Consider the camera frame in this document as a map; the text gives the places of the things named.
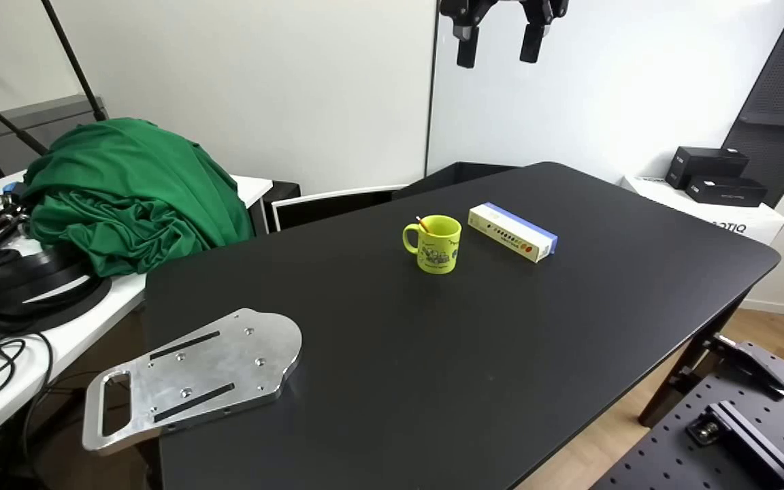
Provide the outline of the black device box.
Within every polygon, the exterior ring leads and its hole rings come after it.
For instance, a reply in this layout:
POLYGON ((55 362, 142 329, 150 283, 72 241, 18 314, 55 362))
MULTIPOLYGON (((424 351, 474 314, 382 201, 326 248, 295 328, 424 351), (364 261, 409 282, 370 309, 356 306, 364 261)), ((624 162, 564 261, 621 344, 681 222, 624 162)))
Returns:
POLYGON ((677 148, 670 159, 664 182, 673 188, 687 188, 695 178, 741 178, 749 159, 726 148, 677 148))

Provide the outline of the white and blue paint box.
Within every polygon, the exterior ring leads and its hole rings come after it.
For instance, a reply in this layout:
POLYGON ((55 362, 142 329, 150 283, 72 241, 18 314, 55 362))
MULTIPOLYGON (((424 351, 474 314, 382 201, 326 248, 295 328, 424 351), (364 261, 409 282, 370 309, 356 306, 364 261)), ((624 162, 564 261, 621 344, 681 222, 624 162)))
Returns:
POLYGON ((492 201, 469 209, 469 227, 506 252, 540 265, 556 254, 559 237, 492 201))

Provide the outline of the yellow-green ceramic mug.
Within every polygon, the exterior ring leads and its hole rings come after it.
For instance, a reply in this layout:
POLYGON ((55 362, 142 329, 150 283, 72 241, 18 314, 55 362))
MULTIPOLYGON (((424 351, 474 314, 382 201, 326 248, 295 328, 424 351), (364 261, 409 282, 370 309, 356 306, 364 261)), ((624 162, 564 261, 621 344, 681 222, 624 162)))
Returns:
POLYGON ((424 216, 401 233, 402 252, 428 275, 450 275, 457 267, 464 227, 453 216, 424 216))

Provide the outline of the black flat device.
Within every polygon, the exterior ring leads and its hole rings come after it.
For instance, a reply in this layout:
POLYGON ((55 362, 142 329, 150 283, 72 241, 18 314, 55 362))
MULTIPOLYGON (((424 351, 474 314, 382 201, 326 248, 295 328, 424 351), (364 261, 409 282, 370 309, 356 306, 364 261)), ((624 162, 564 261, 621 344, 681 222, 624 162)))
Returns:
POLYGON ((695 178, 687 193, 703 205, 758 207, 764 188, 747 178, 695 178))

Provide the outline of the white cardboard box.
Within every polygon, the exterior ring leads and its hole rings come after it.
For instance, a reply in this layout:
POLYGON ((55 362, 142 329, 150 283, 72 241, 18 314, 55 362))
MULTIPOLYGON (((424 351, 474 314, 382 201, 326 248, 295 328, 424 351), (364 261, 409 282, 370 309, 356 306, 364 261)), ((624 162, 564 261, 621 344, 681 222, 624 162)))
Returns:
POLYGON ((760 207, 699 205, 684 190, 670 188, 668 182, 654 182, 642 178, 624 178, 621 185, 651 201, 695 216, 699 222, 709 222, 732 234, 758 241, 762 246, 770 246, 784 230, 784 216, 768 205, 760 205, 760 207))

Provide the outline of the green cloth pile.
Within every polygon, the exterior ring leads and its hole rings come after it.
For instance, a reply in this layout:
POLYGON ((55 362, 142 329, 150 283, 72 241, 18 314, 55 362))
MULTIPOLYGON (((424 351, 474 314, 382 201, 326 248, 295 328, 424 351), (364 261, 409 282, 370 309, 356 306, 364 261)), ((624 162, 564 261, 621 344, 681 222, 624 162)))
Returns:
POLYGON ((101 279, 247 242, 236 182, 197 141, 146 120, 101 120, 62 133, 25 171, 31 234, 72 246, 101 279))

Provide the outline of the silver metal mounting plate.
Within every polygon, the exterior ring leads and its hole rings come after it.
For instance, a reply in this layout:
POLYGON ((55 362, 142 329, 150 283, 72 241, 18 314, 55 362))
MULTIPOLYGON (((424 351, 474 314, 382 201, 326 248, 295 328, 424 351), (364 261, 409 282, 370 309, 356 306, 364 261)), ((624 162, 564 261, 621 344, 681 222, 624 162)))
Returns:
POLYGON ((284 314, 239 309, 99 374, 84 392, 81 448, 111 454, 280 395, 302 351, 284 314), (127 422, 106 433, 106 386, 127 384, 127 422))

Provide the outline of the black perforated breadboard table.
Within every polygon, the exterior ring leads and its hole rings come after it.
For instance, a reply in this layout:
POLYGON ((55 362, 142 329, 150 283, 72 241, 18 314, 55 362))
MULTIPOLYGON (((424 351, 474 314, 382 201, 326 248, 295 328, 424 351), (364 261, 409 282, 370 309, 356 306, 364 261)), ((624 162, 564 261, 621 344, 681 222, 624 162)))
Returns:
MULTIPOLYGON (((784 380, 784 359, 741 344, 784 380)), ((590 490, 784 490, 784 399, 713 351, 709 374, 590 490)))

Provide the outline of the black bracket on breadboard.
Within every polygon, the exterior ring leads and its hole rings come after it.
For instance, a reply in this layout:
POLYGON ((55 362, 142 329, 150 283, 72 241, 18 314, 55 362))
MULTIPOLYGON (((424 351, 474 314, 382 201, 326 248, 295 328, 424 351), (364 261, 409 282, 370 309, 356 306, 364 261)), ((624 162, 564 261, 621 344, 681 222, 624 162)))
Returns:
POLYGON ((784 380, 760 356, 749 354, 741 344, 734 344, 726 335, 713 335, 709 341, 709 350, 722 356, 724 362, 732 362, 743 377, 749 377, 762 392, 774 399, 784 399, 784 380))

